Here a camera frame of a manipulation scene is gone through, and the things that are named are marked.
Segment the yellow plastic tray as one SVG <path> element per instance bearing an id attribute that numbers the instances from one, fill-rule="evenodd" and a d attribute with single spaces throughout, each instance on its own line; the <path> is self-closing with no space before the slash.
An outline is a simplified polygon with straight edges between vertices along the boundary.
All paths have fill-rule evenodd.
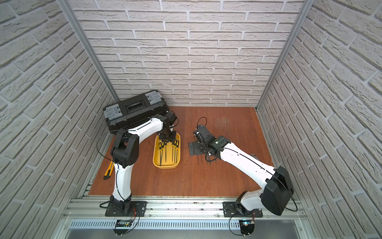
<path id="1" fill-rule="evenodd" d="M 164 142 L 156 136 L 154 143 L 153 164 L 159 169 L 174 169 L 181 160 L 181 137 L 176 133 L 176 140 Z"/>

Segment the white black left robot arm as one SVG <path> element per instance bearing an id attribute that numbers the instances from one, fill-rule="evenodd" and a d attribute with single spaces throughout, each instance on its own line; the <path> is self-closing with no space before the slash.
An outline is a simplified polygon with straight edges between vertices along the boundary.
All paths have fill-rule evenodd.
<path id="1" fill-rule="evenodd" d="M 160 158 L 163 157 L 162 150 L 168 150 L 168 146 L 178 145 L 177 133 L 172 130 L 175 120 L 177 120 L 175 113 L 167 112 L 165 116 L 155 115 L 136 127 L 117 131 L 111 150 L 116 170 L 114 191 L 110 197 L 112 204 L 122 205 L 131 201 L 132 168 L 138 160 L 139 145 L 143 140 L 158 133 L 158 152 L 154 154 Z"/>

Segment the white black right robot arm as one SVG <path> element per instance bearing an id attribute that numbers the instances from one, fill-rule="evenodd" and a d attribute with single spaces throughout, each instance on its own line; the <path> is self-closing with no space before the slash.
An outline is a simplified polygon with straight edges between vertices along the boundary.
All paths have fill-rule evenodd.
<path id="1" fill-rule="evenodd" d="M 189 143 L 190 155 L 214 156 L 245 173 L 259 186 L 260 190 L 245 191 L 235 201 L 234 213 L 229 216 L 248 216 L 252 211 L 265 207 L 274 215 L 280 216 L 294 194 L 288 171 L 280 166 L 274 168 L 262 163 L 241 150 L 223 136 L 213 138 L 209 143 L 201 139 Z"/>

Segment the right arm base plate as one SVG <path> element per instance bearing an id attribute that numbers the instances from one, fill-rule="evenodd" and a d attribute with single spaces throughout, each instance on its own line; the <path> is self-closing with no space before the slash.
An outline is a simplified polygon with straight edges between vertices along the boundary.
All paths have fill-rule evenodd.
<path id="1" fill-rule="evenodd" d="M 262 209 L 254 209 L 252 211 L 249 211 L 245 209 L 243 206 L 240 206 L 236 202 L 230 202 L 226 201 L 222 203 L 223 205 L 223 214 L 225 218 L 231 218 L 231 217 L 255 217 L 255 218 L 262 218 L 263 217 L 263 211 Z"/>

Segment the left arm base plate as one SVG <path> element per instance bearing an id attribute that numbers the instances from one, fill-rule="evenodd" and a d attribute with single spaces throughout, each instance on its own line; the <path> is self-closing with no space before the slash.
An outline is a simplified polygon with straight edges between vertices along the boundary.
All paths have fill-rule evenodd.
<path id="1" fill-rule="evenodd" d="M 109 202 L 105 216 L 106 217 L 144 217 L 147 201 L 130 201 L 127 203 Z"/>

